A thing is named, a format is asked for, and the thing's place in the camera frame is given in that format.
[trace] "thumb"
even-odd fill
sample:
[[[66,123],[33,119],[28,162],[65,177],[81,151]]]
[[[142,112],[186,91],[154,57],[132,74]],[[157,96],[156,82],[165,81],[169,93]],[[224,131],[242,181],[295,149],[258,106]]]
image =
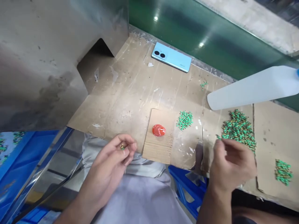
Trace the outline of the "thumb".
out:
[[[116,150],[114,151],[103,163],[103,166],[107,169],[107,171],[111,171],[116,164],[123,161],[129,155],[129,149],[125,150]]]
[[[214,145],[214,160],[217,162],[222,162],[225,160],[226,151],[223,141],[217,139]]]

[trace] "blue stool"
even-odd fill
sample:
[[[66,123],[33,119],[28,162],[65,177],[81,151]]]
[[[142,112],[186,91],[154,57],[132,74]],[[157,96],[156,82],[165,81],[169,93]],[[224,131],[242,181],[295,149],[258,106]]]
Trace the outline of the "blue stool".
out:
[[[193,217],[197,219],[197,208],[202,205],[203,197],[207,188],[206,178],[204,177],[205,183],[201,180],[198,180],[197,186],[191,180],[189,180],[188,177],[186,177],[186,174],[189,174],[190,171],[183,170],[172,165],[168,167],[168,171],[174,178],[175,183],[177,185],[178,198],[188,209],[188,211],[193,215]],[[193,202],[187,202],[183,189],[185,189],[191,195],[191,197],[194,199]]]

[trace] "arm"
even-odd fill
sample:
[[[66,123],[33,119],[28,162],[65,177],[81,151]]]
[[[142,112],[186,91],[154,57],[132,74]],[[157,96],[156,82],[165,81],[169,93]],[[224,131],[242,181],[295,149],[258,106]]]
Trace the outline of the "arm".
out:
[[[114,137],[97,155],[74,201],[54,224],[89,224],[116,190],[137,144],[126,134]]]
[[[254,154],[248,147],[230,139],[217,140],[197,224],[231,224],[231,193],[256,173]]]
[[[209,186],[199,209],[197,224],[231,224],[231,192]]]

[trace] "right hand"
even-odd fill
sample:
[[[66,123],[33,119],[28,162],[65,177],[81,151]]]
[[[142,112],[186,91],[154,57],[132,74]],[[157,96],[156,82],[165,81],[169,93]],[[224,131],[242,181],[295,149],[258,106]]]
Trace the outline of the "right hand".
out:
[[[257,175],[254,153],[231,139],[216,140],[209,186],[232,192]]]

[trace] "person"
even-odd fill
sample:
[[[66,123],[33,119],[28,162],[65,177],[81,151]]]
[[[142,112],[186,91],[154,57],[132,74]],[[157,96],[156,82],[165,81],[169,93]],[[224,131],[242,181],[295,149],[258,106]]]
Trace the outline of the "person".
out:
[[[95,159],[92,156],[95,152],[86,153],[86,149],[92,147],[102,148]],[[137,143],[127,134],[117,135],[109,143],[87,136],[83,144],[83,163],[92,165],[87,165],[86,179],[77,197],[55,224],[191,223],[170,188],[170,177],[165,169],[158,174],[155,171],[161,170],[161,166],[134,158],[136,150]],[[141,166],[129,169],[135,160],[139,163],[142,160]],[[155,177],[145,175],[140,170],[143,166]],[[248,147],[234,140],[216,140],[210,181],[197,223],[287,223],[282,217],[243,208],[236,211],[239,216],[233,220],[232,191],[256,175],[254,154]]]

